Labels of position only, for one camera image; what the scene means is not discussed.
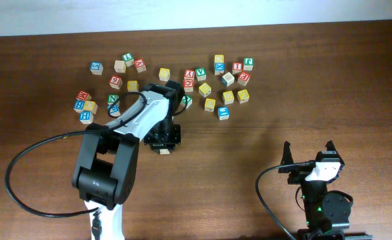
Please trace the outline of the green R block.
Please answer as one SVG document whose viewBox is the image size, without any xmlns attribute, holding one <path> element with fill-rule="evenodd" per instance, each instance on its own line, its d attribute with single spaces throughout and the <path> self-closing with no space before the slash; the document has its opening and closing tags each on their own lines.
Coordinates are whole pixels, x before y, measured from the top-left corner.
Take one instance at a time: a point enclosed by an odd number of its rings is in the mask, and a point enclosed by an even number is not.
<svg viewBox="0 0 392 240">
<path fill-rule="evenodd" d="M 160 155 L 168 155 L 168 154 L 170 154 L 170 151 L 168 149 L 160 149 L 159 154 Z"/>
</svg>

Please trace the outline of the yellow S block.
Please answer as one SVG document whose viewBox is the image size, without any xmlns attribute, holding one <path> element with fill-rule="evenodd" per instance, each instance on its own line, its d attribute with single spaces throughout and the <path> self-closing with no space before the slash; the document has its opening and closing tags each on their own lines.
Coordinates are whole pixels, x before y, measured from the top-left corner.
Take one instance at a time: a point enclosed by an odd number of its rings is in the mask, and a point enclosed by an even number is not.
<svg viewBox="0 0 392 240">
<path fill-rule="evenodd" d="M 160 68 L 159 70 L 159 80 L 160 81 L 168 81 L 170 79 L 170 69 L 168 68 Z"/>
<path fill-rule="evenodd" d="M 234 94 L 232 91 L 225 91 L 222 94 L 222 99 L 225 105 L 232 104 L 235 100 Z"/>
</svg>

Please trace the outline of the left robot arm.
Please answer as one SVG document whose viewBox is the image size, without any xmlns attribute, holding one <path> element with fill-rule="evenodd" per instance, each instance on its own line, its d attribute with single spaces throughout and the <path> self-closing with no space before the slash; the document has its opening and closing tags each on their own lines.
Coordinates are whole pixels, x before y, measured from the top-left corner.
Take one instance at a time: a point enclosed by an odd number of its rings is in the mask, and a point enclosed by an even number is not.
<svg viewBox="0 0 392 240">
<path fill-rule="evenodd" d="M 181 127 L 173 122 L 185 91 L 176 81 L 151 83 L 114 120 L 86 128 L 72 186 L 89 210 L 92 239 L 124 239 L 123 204 L 135 182 L 140 144 L 158 154 L 170 154 L 181 142 Z"/>
</svg>

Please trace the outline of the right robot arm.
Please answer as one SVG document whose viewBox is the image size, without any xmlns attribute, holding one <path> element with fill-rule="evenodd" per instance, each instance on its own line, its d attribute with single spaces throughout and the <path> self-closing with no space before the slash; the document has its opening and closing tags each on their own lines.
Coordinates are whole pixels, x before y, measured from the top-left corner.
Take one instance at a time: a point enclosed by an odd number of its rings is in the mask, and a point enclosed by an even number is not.
<svg viewBox="0 0 392 240">
<path fill-rule="evenodd" d="M 300 239 L 344 239 L 343 231 L 350 226 L 352 196 L 327 189 L 328 184 L 338 179 L 345 162 L 332 141 L 325 147 L 314 160 L 296 163 L 290 143 L 284 142 L 279 172 L 287 173 L 287 183 L 298 185 L 302 193 L 307 228 L 298 230 Z"/>
</svg>

